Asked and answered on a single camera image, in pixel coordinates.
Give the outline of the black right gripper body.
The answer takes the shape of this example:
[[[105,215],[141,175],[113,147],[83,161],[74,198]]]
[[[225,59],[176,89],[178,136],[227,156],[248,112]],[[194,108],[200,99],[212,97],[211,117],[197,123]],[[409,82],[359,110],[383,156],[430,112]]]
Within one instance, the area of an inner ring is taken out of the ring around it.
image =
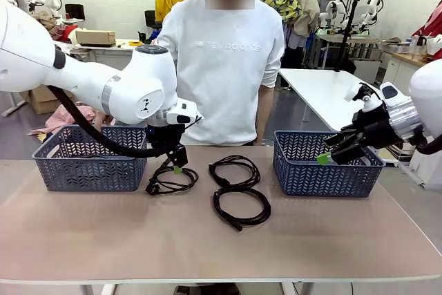
[[[386,146],[403,143],[390,124],[390,116],[385,102],[375,109],[354,113],[352,125],[356,129],[361,146],[382,149]]]

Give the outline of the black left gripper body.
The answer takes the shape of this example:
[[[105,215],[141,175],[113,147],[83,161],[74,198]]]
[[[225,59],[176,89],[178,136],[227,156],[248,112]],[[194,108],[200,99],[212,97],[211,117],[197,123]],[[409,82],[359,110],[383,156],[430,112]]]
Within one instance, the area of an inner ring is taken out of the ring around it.
[[[169,157],[185,157],[186,148],[180,143],[185,127],[184,124],[148,125],[146,138],[151,145],[148,156],[159,157],[167,154]]]

